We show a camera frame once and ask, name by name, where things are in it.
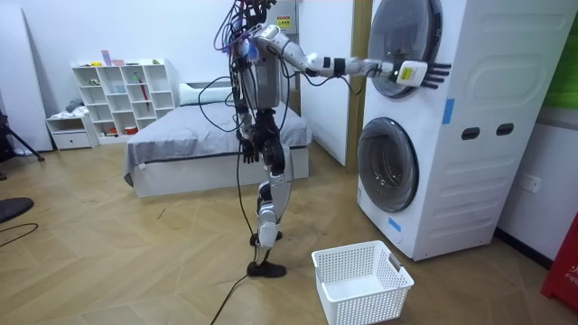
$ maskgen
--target pillow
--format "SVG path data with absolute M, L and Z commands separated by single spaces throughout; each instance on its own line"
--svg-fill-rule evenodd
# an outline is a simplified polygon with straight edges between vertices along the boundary
M 203 88 L 193 88 L 187 84 L 179 84 L 179 95 L 181 95 L 181 106 L 198 105 L 199 94 Z M 231 86 L 229 87 L 215 87 L 207 88 L 200 96 L 201 104 L 222 103 L 231 93 Z

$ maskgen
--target wall outlet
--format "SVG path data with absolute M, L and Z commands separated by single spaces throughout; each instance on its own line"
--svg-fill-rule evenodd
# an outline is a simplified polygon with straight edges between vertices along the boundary
M 520 175 L 520 179 L 517 182 L 517 185 L 524 190 L 527 190 L 532 193 L 537 193 L 540 189 L 540 182 L 542 181 L 541 178 L 530 175 L 528 173 L 522 172 Z

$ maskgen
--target humanoid robot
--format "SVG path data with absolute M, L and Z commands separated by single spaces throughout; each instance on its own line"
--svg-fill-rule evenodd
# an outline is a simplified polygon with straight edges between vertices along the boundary
M 229 72 L 238 117 L 238 140 L 246 163 L 262 160 L 268 181 L 260 184 L 256 207 L 257 232 L 250 238 L 258 254 L 247 267 L 249 276 L 279 277 L 285 267 L 267 261 L 275 241 L 282 237 L 280 223 L 291 196 L 293 162 L 289 147 L 282 144 L 273 107 L 279 105 L 279 68 L 289 76 L 289 63 L 308 80 L 312 77 L 364 76 L 389 78 L 414 88 L 437 89 L 451 65 L 415 60 L 388 62 L 358 58 L 306 55 L 277 25 L 261 25 L 277 0 L 235 0 L 215 41 L 216 50 L 229 57 Z

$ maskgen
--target stacked washer dryer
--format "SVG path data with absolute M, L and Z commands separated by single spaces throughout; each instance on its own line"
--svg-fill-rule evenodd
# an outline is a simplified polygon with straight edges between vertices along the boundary
M 577 7 L 374 0 L 370 58 L 453 65 L 437 90 L 367 88 L 358 202 L 404 254 L 490 242 Z

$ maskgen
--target bed frame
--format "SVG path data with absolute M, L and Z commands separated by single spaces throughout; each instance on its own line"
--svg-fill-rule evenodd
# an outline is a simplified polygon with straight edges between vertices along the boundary
M 309 148 L 291 149 L 291 154 L 294 178 L 309 177 Z M 262 162 L 241 161 L 239 168 L 241 185 L 258 184 L 267 179 Z M 233 187 L 237 186 L 237 156 L 151 162 L 142 168 L 135 167 L 130 175 L 139 198 Z

